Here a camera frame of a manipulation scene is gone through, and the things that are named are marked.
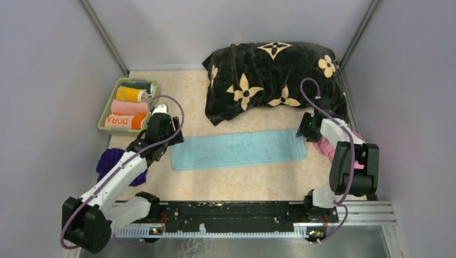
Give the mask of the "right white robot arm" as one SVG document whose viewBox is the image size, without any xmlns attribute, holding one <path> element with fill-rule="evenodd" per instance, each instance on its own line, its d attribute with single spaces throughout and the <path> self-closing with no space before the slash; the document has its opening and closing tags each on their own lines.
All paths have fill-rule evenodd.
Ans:
<svg viewBox="0 0 456 258">
<path fill-rule="evenodd" d="M 315 143 L 325 139 L 334 150 L 328 182 L 311 190 L 305 198 L 310 201 L 303 206 L 305 219 L 317 221 L 324 214 L 324 209 L 333 208 L 348 195 L 362 197 L 375 194 L 379 147 L 363 141 L 344 120 L 306 112 L 296 135 Z"/>
</svg>

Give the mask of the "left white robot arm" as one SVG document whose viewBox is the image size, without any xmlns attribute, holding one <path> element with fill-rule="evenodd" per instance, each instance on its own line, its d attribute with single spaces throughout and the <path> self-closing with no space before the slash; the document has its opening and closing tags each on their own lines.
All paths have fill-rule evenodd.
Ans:
<svg viewBox="0 0 456 258">
<path fill-rule="evenodd" d="M 162 220 L 159 197 L 140 192 L 127 202 L 117 199 L 167 148 L 184 142 L 184 118 L 166 112 L 153 114 L 147 129 L 127 146 L 109 172 L 82 196 L 67 198 L 62 206 L 60 245 L 66 250 L 83 248 L 99 253 L 111 237 L 125 226 L 141 219 Z"/>
</svg>

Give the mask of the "black floral blanket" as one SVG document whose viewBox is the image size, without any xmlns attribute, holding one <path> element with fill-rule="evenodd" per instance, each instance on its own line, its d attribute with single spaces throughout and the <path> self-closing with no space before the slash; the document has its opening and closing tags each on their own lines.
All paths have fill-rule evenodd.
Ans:
<svg viewBox="0 0 456 258">
<path fill-rule="evenodd" d="M 259 107 L 308 108 L 304 92 L 331 100 L 336 116 L 349 120 L 337 56 L 308 42 L 231 44 L 202 63 L 208 72 L 205 115 L 216 126 Z"/>
</svg>

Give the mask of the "light blue towel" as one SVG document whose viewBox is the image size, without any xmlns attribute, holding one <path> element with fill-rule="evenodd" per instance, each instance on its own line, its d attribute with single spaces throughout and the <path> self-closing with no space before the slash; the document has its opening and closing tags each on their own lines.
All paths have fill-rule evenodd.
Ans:
<svg viewBox="0 0 456 258">
<path fill-rule="evenodd" d="M 261 131 L 186 138 L 172 147 L 174 171 L 236 168 L 305 160 L 303 137 L 293 130 Z"/>
</svg>

